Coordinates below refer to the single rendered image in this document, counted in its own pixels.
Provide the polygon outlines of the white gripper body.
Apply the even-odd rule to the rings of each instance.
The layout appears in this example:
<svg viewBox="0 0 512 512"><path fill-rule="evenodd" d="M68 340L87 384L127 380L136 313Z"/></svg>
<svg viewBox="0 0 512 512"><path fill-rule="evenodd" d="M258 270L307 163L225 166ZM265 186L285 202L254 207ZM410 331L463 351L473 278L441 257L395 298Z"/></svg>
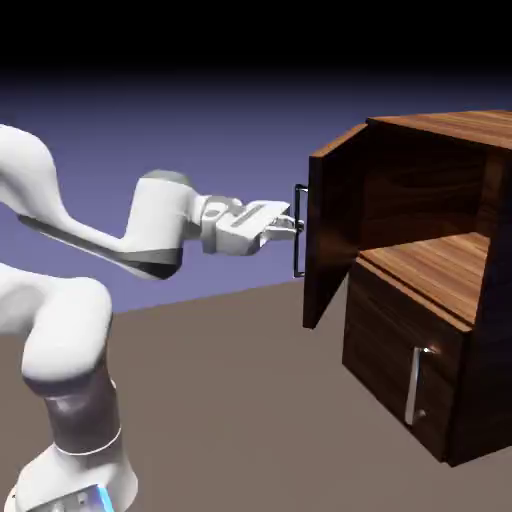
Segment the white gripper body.
<svg viewBox="0 0 512 512"><path fill-rule="evenodd" d="M259 237L279 215L289 216L290 204L282 201L256 200L237 214L226 213L215 225L215 249L227 255L253 255L262 247Z"/></svg>

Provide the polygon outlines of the dark metal door handle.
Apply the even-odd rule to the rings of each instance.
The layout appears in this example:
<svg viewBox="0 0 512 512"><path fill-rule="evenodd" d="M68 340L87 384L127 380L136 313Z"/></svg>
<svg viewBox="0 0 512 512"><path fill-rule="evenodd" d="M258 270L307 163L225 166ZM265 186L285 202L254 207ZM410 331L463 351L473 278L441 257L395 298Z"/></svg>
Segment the dark metal door handle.
<svg viewBox="0 0 512 512"><path fill-rule="evenodd" d="M293 242L293 277L302 278L305 271L299 267L299 252L300 252L300 236L304 231L304 221L301 219L301 197L303 194L308 194L308 188L300 183L294 186L294 242Z"/></svg>

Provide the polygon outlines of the dark wood hinged door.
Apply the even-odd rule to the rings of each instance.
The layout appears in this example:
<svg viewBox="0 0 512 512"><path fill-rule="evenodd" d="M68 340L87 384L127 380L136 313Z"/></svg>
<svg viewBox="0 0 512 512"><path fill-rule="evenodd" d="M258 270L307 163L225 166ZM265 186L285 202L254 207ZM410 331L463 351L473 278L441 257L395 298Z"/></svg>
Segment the dark wood hinged door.
<svg viewBox="0 0 512 512"><path fill-rule="evenodd" d="M369 128L359 124L309 157L303 326L314 329L359 253Z"/></svg>

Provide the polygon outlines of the dark wood cabinet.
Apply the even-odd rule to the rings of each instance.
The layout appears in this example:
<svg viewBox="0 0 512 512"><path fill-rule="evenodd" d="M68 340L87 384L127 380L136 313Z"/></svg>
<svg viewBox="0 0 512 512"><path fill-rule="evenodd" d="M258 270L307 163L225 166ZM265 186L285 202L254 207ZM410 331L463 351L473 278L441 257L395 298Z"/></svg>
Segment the dark wood cabinet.
<svg viewBox="0 0 512 512"><path fill-rule="evenodd" d="M356 262L468 329L444 462L458 466L512 446L512 110L366 125Z"/></svg>

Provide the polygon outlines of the dark wood lower door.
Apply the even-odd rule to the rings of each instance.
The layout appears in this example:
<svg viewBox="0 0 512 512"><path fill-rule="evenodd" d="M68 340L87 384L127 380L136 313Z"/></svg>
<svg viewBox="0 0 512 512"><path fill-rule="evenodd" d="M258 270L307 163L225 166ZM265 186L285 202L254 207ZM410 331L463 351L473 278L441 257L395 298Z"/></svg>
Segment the dark wood lower door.
<svg viewBox="0 0 512 512"><path fill-rule="evenodd" d="M342 362L438 460L449 459L466 326L402 283L359 260L349 274ZM420 367L417 407L426 415L404 422L412 354L431 348Z"/></svg>

